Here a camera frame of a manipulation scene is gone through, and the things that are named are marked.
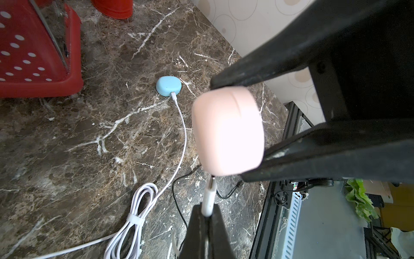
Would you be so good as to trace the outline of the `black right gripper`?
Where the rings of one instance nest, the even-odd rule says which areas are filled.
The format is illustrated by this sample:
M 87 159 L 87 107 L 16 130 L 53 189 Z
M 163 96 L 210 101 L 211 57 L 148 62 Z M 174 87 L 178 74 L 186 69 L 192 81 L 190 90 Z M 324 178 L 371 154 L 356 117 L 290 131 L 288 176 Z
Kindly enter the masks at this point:
M 309 66 L 329 122 L 270 147 L 256 169 L 241 174 L 245 182 L 414 182 L 413 35 L 350 39 L 334 48 L 399 6 L 413 5 L 314 1 L 272 39 L 211 78 L 212 90 L 250 86 Z

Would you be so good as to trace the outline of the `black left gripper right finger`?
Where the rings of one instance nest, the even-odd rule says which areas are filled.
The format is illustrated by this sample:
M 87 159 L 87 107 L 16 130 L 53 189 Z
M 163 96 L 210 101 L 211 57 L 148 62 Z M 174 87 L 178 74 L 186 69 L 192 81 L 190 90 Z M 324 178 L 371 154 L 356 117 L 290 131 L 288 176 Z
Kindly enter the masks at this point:
M 209 259 L 236 258 L 230 245 L 219 205 L 213 206 L 212 215 L 208 218 L 208 240 Z

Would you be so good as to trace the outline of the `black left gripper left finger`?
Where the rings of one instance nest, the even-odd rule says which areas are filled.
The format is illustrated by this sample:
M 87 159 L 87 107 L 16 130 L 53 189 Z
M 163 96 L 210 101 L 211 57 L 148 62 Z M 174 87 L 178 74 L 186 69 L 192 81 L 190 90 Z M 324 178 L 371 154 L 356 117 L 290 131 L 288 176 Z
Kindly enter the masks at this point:
M 206 259 L 207 219 L 201 205 L 193 207 L 179 259 Z

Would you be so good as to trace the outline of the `teal charger with white cable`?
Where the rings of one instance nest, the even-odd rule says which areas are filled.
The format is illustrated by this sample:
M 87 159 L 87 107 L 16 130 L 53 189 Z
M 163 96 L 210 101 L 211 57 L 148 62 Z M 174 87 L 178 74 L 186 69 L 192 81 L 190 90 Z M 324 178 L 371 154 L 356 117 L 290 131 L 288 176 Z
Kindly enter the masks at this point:
M 214 176 L 210 176 L 204 189 L 203 201 L 201 203 L 201 213 L 204 217 L 209 218 L 213 214 L 215 197 L 217 192 L 217 183 Z

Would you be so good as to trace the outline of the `teal charger with black cable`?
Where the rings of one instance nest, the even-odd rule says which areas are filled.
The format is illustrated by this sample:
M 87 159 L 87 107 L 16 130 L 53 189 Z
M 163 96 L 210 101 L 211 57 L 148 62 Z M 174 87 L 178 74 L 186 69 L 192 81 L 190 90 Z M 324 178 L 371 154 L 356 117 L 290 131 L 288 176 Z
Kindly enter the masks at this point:
M 204 187 L 207 183 L 202 174 L 202 166 L 198 164 L 191 168 L 191 171 L 184 174 L 172 182 L 172 199 L 187 230 L 191 215 L 192 205 L 202 201 Z

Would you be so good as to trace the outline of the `pink earbud case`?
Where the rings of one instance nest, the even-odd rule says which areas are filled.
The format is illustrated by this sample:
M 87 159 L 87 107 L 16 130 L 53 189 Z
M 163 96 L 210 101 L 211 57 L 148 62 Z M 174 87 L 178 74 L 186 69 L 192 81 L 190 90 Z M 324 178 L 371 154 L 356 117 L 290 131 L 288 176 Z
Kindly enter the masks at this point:
M 257 168 L 265 150 L 264 128 L 252 93 L 229 86 L 200 95 L 192 106 L 192 124 L 199 160 L 215 177 Z

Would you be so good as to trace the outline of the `blue earbud case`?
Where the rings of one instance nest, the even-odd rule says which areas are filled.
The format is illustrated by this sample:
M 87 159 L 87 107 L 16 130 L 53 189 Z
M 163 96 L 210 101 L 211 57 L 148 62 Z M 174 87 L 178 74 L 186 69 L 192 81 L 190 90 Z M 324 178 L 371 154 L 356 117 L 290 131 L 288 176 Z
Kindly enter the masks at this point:
M 164 97 L 170 97 L 172 93 L 177 95 L 181 89 L 182 83 L 180 79 L 174 76 L 160 77 L 156 83 L 157 92 Z

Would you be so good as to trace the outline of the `red polka dot toaster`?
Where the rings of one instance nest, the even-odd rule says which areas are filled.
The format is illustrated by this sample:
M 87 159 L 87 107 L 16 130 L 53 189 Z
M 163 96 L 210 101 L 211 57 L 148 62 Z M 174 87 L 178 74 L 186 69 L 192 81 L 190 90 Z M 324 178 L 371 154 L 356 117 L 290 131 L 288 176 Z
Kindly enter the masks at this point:
M 81 91 L 80 26 L 66 1 L 1 1 L 1 98 Z

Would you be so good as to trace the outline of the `red plastic cup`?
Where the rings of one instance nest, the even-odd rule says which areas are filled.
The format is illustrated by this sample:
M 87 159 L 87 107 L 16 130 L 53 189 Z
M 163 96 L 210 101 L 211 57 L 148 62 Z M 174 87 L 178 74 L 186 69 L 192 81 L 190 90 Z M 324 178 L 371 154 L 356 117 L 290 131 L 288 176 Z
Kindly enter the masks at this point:
M 133 0 L 91 0 L 102 14 L 115 19 L 127 19 L 133 14 Z

